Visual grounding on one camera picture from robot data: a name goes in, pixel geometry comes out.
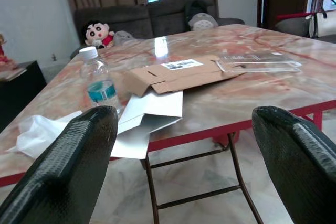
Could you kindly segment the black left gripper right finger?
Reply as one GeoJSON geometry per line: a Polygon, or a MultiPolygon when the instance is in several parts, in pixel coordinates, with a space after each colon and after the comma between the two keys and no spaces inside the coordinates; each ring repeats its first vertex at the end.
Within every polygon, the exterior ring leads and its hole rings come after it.
{"type": "Polygon", "coordinates": [[[293,223],[335,223],[335,143],[275,106],[253,109],[255,139],[293,223]]]}

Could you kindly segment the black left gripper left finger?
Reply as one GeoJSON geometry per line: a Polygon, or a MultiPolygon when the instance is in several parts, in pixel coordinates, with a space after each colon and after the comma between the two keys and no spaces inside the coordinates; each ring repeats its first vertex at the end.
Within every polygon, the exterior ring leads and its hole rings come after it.
{"type": "Polygon", "coordinates": [[[117,131],[112,106],[72,119],[1,204],[1,223],[89,223],[117,131]]]}

